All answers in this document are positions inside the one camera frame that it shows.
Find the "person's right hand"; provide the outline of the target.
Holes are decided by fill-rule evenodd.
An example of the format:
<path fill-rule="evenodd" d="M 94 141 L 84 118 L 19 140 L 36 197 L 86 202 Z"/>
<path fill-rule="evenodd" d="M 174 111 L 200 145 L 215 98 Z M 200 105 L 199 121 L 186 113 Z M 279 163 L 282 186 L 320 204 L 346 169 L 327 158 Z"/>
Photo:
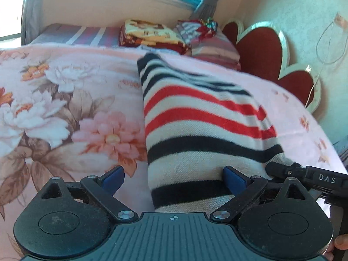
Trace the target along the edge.
<path fill-rule="evenodd" d="M 324 254 L 324 257 L 329 261 L 333 261 L 335 253 L 338 250 L 345 251 L 347 249 L 348 249 L 348 234 L 339 235 L 333 241 L 330 242 L 330 245 L 327 248 Z"/>

